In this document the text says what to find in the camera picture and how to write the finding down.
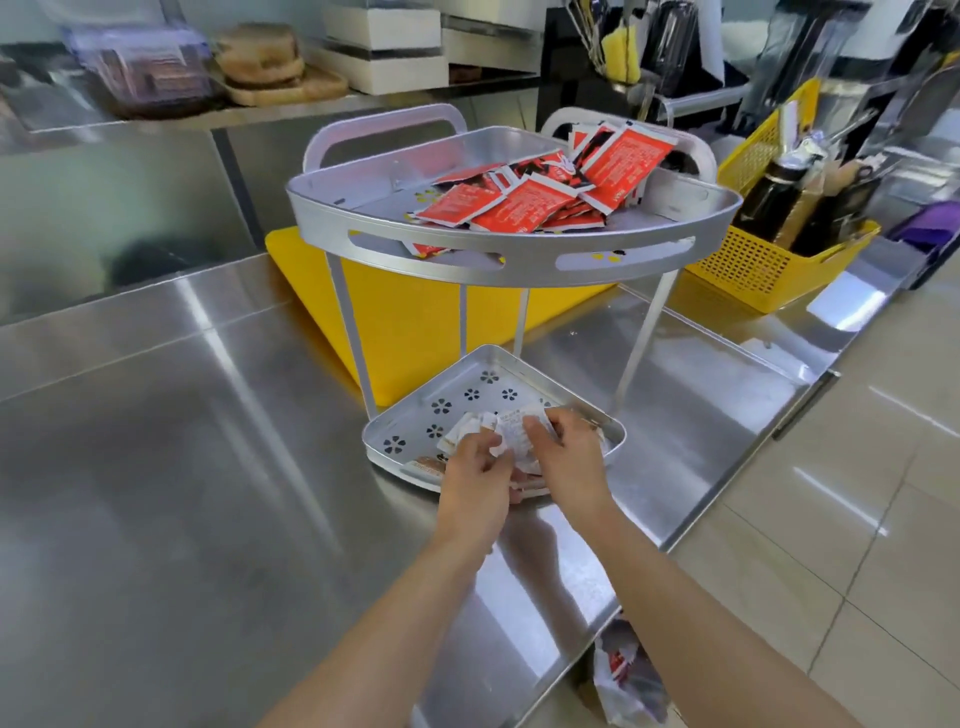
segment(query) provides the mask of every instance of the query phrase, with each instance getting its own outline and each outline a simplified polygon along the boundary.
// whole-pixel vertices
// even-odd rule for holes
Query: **yellow sponge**
[[[607,78],[619,84],[640,80],[640,59],[636,56],[636,25],[620,26],[603,39]]]

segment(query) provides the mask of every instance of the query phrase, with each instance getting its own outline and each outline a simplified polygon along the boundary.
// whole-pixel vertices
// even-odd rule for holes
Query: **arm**
[[[447,465],[437,529],[417,560],[259,728],[403,726],[510,507],[514,458],[465,437]],[[376,686],[372,699],[370,686]]]
[[[590,425],[548,410],[524,426],[553,499],[603,564],[630,624],[690,728],[855,728],[849,713],[704,591],[613,500]]]

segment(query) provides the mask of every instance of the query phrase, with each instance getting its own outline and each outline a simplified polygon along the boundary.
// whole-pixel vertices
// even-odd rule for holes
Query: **tiled floor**
[[[960,256],[839,369],[674,556],[867,728],[960,725]],[[576,699],[531,724],[601,725]]]

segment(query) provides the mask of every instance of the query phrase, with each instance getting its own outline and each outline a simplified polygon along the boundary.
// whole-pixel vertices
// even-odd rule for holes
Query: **rack leg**
[[[460,358],[467,355],[467,287],[460,284]]]
[[[666,306],[666,300],[670,297],[670,291],[673,290],[673,284],[677,282],[677,275],[680,271],[670,271],[660,276],[660,283],[657,285],[657,292],[650,302],[647,309],[647,315],[643,317],[643,325],[640,327],[640,333],[636,336],[634,350],[630,352],[630,358],[627,359],[627,367],[623,370],[623,376],[620,383],[616,385],[616,393],[613,395],[613,411],[617,412],[623,406],[624,398],[627,395],[627,389],[630,388],[634,380],[636,368],[640,365],[640,360],[650,346],[653,339],[654,329],[657,327],[657,321]]]
[[[520,312],[516,315],[516,333],[514,334],[514,356],[519,358],[523,351],[523,332],[527,328],[527,305],[530,303],[530,289],[524,288],[520,294]]]
[[[333,279],[333,290],[337,294],[337,303],[340,305],[340,315],[344,319],[344,328],[347,330],[347,340],[350,343],[350,353],[353,354],[353,363],[357,368],[357,377],[360,379],[360,391],[363,392],[363,403],[367,408],[367,419],[372,420],[380,410],[373,399],[373,388],[370,384],[370,372],[367,370],[367,360],[363,356],[363,344],[360,342],[360,329],[353,315],[353,301],[350,300],[350,290],[347,287],[347,277],[344,276],[344,264],[338,255],[326,253],[326,265],[330,269]]]

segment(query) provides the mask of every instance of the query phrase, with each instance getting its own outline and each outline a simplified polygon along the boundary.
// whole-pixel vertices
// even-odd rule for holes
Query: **rack handle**
[[[377,133],[395,132],[408,127],[418,127],[434,121],[445,121],[457,134],[467,131],[467,120],[451,104],[430,104],[396,111],[385,111],[369,116],[336,121],[320,129],[310,139],[303,153],[303,171],[313,172],[323,166],[330,148],[343,141],[373,136]]]
[[[591,109],[580,109],[579,107],[564,107],[557,109],[543,122],[543,128],[540,133],[544,136],[553,136],[564,124],[599,124],[601,121],[631,121],[632,124],[641,128],[647,128],[660,136],[671,136],[677,141],[676,150],[683,152],[693,159],[697,165],[697,176],[704,182],[717,181],[717,159],[713,155],[709,144],[698,136],[688,132],[680,132],[676,129],[667,129],[656,124],[646,124],[640,121],[626,119],[623,116],[602,113]]]

